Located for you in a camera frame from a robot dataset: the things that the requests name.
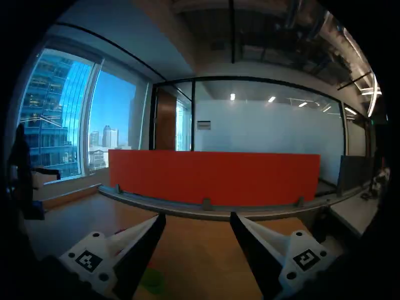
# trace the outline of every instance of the building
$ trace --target building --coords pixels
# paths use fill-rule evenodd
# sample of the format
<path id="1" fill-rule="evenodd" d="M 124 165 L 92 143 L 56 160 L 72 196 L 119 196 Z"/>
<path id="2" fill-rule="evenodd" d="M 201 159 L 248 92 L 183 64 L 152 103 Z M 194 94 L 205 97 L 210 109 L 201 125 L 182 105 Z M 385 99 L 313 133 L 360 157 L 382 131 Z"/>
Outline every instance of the building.
<path id="1" fill-rule="evenodd" d="M 118 129 L 111 129 L 108 125 L 104 126 L 102 146 L 107 148 L 118 147 Z"/>
<path id="2" fill-rule="evenodd" d="M 32 166 L 80 174 L 78 120 L 91 66 L 55 50 L 43 51 L 26 87 L 19 122 L 25 127 Z"/>
<path id="3" fill-rule="evenodd" d="M 93 131 L 90 134 L 89 146 L 99 146 L 99 140 L 100 140 L 100 133 L 98 131 Z"/>
<path id="4" fill-rule="evenodd" d="M 101 146 L 89 147 L 89 170 L 94 171 L 109 166 L 109 149 Z"/>

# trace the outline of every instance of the green object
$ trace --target green object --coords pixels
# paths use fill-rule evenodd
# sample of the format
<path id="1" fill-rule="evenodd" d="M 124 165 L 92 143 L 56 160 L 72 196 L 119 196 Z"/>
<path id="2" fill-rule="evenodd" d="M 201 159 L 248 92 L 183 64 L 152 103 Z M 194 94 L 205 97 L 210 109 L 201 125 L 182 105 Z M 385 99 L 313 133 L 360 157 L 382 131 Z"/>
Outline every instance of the green object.
<path id="1" fill-rule="evenodd" d="M 144 271 L 140 284 L 154 295 L 159 295 L 164 291 L 163 275 L 159 271 L 150 267 Z"/>

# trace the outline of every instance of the ceiling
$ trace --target ceiling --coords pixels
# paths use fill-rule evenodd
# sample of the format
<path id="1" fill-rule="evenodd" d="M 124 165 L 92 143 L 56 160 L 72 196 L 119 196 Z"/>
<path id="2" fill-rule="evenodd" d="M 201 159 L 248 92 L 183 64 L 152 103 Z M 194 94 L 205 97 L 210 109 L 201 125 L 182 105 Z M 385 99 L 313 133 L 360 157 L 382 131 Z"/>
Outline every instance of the ceiling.
<path id="1" fill-rule="evenodd" d="M 281 69 L 301 72 L 296 76 L 285 72 L 287 76 L 280 80 L 304 85 L 298 74 L 307 73 L 311 79 L 327 83 L 335 93 L 323 88 L 323 82 L 317 80 L 309 87 L 348 102 L 362 112 L 368 108 L 371 95 L 359 95 L 360 89 L 372 87 L 372 75 L 359 80 L 358 89 L 354 85 L 346 88 L 354 89 L 351 93 L 336 95 L 338 87 L 371 68 L 349 33 L 315 0 L 233 0 L 233 3 L 233 48 L 228 0 L 80 0 L 58 21 L 81 26 L 117 43 L 167 80 L 196 76 L 198 65 L 216 63 L 212 54 L 218 54 L 231 65 L 234 49 L 236 65 L 245 63 L 249 68 L 258 65 L 259 70 L 265 66 L 269 70 L 268 75 L 258 77 L 274 79 L 271 64 L 284 66 Z M 88 33 L 59 25 L 53 26 L 49 33 L 99 49 L 153 82 L 163 81 L 126 53 Z M 202 88 L 199 84 L 196 91 Z M 191 91 L 185 94 L 191 98 Z M 359 104 L 363 101 L 364 109 Z"/>
<path id="2" fill-rule="evenodd" d="M 227 60 L 231 59 L 228 0 L 168 3 L 193 34 L 198 49 L 221 52 Z M 336 87 L 371 69 L 350 34 L 316 0 L 234 0 L 233 3 L 235 62 L 281 65 Z M 371 87 L 372 75 L 359 80 L 357 85 L 360 89 Z"/>

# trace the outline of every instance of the wooden door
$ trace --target wooden door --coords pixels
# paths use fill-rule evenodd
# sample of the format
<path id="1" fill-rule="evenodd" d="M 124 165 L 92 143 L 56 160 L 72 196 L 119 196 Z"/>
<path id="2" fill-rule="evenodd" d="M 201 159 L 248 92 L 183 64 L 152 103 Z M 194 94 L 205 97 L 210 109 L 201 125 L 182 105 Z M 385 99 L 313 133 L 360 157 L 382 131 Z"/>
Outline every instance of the wooden door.
<path id="1" fill-rule="evenodd" d="M 158 89 L 155 123 L 155 149 L 175 150 L 177 98 Z"/>

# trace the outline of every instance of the orange partition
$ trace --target orange partition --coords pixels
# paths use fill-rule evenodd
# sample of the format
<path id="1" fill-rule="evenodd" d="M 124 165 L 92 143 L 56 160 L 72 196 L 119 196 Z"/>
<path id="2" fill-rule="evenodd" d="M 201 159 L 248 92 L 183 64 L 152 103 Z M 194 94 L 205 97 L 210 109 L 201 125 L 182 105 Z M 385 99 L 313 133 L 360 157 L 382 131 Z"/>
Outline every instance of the orange partition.
<path id="1" fill-rule="evenodd" d="M 311 201 L 318 154 L 109 150 L 110 184 L 168 201 L 219 206 L 288 205 Z"/>

